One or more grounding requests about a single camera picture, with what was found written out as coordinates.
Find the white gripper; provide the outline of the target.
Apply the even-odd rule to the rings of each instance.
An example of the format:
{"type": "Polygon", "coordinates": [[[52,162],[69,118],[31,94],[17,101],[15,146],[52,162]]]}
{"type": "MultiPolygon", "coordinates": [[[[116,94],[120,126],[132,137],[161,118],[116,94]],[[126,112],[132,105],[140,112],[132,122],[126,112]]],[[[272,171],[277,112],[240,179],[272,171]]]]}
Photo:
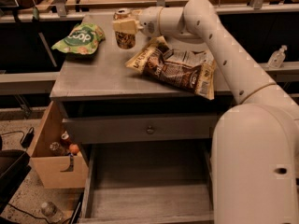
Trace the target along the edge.
{"type": "MultiPolygon", "coordinates": [[[[148,7],[145,9],[131,9],[131,16],[138,16],[141,32],[147,37],[161,35],[159,22],[163,7],[148,7]]],[[[135,35],[140,30],[139,23],[135,19],[115,20],[112,22],[113,30],[119,33],[135,35]]]]}

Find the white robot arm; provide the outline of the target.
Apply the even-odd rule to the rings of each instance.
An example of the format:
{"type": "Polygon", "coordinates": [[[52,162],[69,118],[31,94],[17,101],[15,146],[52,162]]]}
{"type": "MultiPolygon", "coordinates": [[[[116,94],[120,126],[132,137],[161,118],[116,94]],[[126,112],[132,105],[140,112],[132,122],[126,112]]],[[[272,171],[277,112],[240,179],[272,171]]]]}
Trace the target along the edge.
{"type": "Polygon", "coordinates": [[[213,5],[190,0],[117,15],[117,32],[205,42],[235,98],[213,134],[214,223],[299,224],[299,105],[224,28],[213,5]]]}

